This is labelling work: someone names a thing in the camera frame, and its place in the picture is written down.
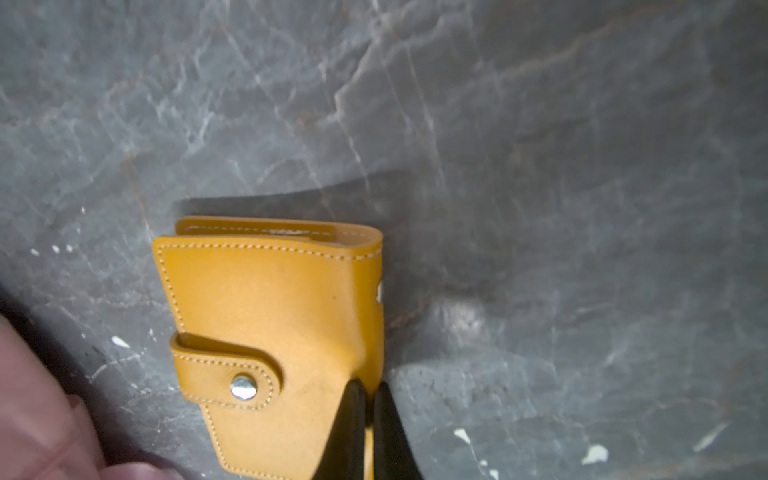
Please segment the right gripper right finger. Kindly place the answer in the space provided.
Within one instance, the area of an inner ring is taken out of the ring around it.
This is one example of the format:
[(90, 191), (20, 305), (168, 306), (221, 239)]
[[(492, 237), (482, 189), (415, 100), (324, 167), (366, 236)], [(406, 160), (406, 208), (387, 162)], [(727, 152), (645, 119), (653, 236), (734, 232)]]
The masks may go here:
[(373, 399), (373, 471), (375, 480), (423, 480), (386, 382)]

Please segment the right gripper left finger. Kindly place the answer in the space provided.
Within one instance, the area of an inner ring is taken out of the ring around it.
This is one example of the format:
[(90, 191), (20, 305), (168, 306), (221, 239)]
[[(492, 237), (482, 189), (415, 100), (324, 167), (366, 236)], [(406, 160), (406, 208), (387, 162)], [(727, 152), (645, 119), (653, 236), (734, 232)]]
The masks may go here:
[(345, 386), (314, 480), (363, 480), (367, 394), (359, 379)]

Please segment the yellow card wallet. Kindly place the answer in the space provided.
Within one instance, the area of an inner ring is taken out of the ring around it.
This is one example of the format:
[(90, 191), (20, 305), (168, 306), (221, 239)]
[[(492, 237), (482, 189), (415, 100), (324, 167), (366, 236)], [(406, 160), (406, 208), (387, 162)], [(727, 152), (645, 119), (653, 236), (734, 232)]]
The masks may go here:
[(191, 216), (152, 245), (182, 395), (220, 464), (308, 479), (346, 384), (384, 364), (382, 233), (335, 222)]

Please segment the pink school backpack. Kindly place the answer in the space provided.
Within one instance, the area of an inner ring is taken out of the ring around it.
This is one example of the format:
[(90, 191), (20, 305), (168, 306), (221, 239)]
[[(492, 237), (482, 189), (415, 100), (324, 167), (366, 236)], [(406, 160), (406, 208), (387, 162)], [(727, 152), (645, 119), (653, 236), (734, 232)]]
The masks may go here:
[(179, 479), (143, 462), (109, 466), (84, 401), (64, 392), (6, 318), (1, 319), (3, 479)]

